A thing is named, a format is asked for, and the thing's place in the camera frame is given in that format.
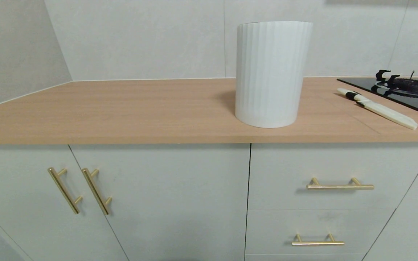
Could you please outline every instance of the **kitchen counter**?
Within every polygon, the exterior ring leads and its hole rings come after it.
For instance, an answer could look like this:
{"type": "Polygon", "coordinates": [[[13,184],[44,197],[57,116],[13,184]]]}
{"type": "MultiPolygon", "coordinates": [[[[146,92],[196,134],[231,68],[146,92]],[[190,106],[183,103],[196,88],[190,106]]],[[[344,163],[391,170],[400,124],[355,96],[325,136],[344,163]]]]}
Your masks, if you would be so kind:
{"type": "Polygon", "coordinates": [[[71,82],[0,104],[0,144],[418,142],[337,94],[342,87],[418,112],[336,78],[305,78],[297,121],[262,129],[234,116],[235,79],[71,82]]]}

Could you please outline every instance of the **white drawer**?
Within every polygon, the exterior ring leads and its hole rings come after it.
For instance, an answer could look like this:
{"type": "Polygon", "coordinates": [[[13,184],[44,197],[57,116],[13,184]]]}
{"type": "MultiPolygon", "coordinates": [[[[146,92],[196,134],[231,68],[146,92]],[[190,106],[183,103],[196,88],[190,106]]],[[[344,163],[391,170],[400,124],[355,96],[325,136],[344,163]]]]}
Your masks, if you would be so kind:
{"type": "Polygon", "coordinates": [[[365,254],[247,254],[244,261],[362,261],[365,254]]]}
{"type": "Polygon", "coordinates": [[[373,210],[248,210],[246,254],[366,253],[393,213],[373,210]],[[302,241],[326,241],[331,233],[343,246],[292,246],[302,241]]]}
{"type": "Polygon", "coordinates": [[[396,208],[418,173],[418,143],[253,144],[249,209],[396,208]],[[346,185],[374,190],[307,190],[346,185]]]}

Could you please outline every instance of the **gas stove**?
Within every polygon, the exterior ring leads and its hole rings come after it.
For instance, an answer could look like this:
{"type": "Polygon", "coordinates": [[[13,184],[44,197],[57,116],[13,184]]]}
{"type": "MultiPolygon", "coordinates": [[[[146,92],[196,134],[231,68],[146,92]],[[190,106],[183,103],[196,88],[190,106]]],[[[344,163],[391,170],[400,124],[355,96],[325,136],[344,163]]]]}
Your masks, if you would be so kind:
{"type": "Polygon", "coordinates": [[[383,74],[391,71],[380,70],[373,78],[343,78],[338,79],[346,84],[369,91],[391,101],[397,102],[418,111],[418,79],[399,78],[400,75],[392,75],[386,79],[383,74]]]}

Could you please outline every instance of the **drawer handle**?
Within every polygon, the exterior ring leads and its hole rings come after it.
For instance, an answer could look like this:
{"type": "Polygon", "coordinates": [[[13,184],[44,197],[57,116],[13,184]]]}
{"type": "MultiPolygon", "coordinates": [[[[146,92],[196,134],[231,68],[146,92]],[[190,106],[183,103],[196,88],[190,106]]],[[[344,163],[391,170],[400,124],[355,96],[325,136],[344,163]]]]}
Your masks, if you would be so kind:
{"type": "Polygon", "coordinates": [[[296,237],[295,237],[295,239],[297,240],[297,241],[293,241],[292,243],[291,243],[291,245],[292,246],[295,246],[295,247],[301,247],[301,246],[305,246],[305,247],[308,247],[308,246],[312,246],[312,247],[320,247],[320,246],[343,246],[345,243],[343,242],[343,241],[335,241],[335,238],[333,237],[333,235],[331,234],[331,233],[329,233],[328,234],[328,236],[327,236],[327,238],[329,238],[330,239],[330,241],[312,241],[312,242],[303,242],[302,240],[301,240],[301,237],[299,236],[299,234],[297,233],[297,235],[296,235],[296,237]]]}
{"type": "Polygon", "coordinates": [[[82,196],[79,196],[75,201],[72,200],[72,197],[70,196],[67,188],[63,184],[61,180],[61,176],[67,173],[67,169],[62,169],[59,173],[56,172],[56,170],[53,167],[50,167],[48,169],[49,174],[53,178],[56,185],[58,185],[59,190],[61,191],[62,195],[64,196],[65,200],[67,200],[67,203],[72,208],[73,213],[78,214],[80,213],[80,210],[77,207],[77,204],[83,200],[82,196]]]}
{"type": "Polygon", "coordinates": [[[318,180],[313,177],[312,184],[306,186],[308,190],[373,190],[373,185],[362,185],[357,178],[351,178],[353,184],[348,185],[320,185],[318,180]]]}
{"type": "Polygon", "coordinates": [[[85,167],[82,169],[83,176],[86,179],[86,182],[90,186],[91,192],[93,192],[94,197],[96,198],[96,201],[98,202],[99,207],[101,210],[103,210],[104,215],[109,215],[109,210],[107,209],[107,206],[111,203],[112,197],[108,197],[106,201],[102,200],[103,197],[101,197],[101,194],[99,193],[98,187],[96,186],[96,182],[93,180],[93,177],[95,175],[98,175],[99,170],[93,170],[93,173],[90,173],[90,171],[85,167]]]}

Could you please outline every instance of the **kitchen knife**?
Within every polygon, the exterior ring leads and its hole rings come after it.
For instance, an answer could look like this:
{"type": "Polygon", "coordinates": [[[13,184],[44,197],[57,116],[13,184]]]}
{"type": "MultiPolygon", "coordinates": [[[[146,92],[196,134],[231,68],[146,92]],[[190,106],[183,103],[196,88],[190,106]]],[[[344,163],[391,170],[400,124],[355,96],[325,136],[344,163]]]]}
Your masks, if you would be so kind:
{"type": "Polygon", "coordinates": [[[394,111],[393,109],[390,109],[386,106],[375,103],[355,91],[338,88],[338,92],[346,96],[346,98],[356,101],[365,109],[375,112],[376,114],[385,117],[390,121],[396,122],[399,125],[408,127],[409,129],[416,129],[418,126],[417,122],[415,122],[412,118],[405,116],[404,114],[401,114],[397,111],[394,111]]]}

